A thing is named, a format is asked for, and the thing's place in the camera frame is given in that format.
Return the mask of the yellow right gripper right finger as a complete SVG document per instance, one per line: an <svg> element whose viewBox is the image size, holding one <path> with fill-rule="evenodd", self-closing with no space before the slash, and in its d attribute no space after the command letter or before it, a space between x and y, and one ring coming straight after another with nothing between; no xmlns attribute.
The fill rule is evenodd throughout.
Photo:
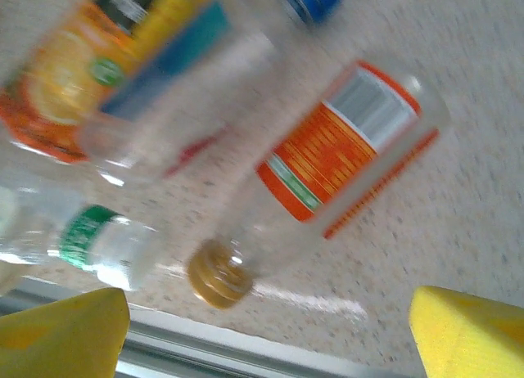
<svg viewBox="0 0 524 378"><path fill-rule="evenodd" d="M524 378L524 308L421 286L410 329L427 378Z"/></svg>

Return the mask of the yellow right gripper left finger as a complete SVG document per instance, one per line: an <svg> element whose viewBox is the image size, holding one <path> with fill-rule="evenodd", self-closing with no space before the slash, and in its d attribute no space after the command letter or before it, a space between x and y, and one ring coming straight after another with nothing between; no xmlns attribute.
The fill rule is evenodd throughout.
<svg viewBox="0 0 524 378"><path fill-rule="evenodd" d="M114 378L129 324L119 288L0 317L0 378Z"/></svg>

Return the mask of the orange label gold cap bottle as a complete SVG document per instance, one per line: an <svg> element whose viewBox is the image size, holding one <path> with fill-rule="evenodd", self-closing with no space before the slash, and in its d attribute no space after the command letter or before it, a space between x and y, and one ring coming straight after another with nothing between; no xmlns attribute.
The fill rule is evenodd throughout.
<svg viewBox="0 0 524 378"><path fill-rule="evenodd" d="M189 259L196 297L230 308L332 239L449 121L436 87L403 61L352 62L255 166Z"/></svg>

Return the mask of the orange juice plastic bottle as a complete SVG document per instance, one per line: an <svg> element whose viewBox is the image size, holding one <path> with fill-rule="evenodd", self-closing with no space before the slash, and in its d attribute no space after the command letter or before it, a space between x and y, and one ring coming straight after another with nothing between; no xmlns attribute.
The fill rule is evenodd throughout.
<svg viewBox="0 0 524 378"><path fill-rule="evenodd" d="M79 0L0 89L12 142L67 164L96 109L171 39L195 0Z"/></svg>

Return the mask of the clear bottle green white label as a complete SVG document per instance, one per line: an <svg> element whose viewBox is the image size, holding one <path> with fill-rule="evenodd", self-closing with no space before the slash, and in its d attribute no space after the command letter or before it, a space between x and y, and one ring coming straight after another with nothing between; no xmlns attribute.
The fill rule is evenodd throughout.
<svg viewBox="0 0 524 378"><path fill-rule="evenodd" d="M126 291L154 268L160 230L68 188L0 184L0 261L44 265L61 260Z"/></svg>

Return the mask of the clear bottle blue label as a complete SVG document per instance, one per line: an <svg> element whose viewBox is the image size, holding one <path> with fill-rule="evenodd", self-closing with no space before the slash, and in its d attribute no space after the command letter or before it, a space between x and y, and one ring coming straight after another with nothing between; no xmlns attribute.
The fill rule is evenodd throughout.
<svg viewBox="0 0 524 378"><path fill-rule="evenodd" d="M281 82L287 52L341 0L214 0L79 134L118 187L167 178Z"/></svg>

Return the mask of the aluminium table frame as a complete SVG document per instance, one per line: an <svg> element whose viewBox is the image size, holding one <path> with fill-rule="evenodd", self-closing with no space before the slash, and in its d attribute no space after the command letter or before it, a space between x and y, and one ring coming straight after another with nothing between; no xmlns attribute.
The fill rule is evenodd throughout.
<svg viewBox="0 0 524 378"><path fill-rule="evenodd" d="M55 282L22 277L0 296L0 317L80 295ZM304 313L364 317L348 299L313 297L262 286L255 294ZM130 300L130 328L115 378L427 378L402 374L305 348L198 322Z"/></svg>

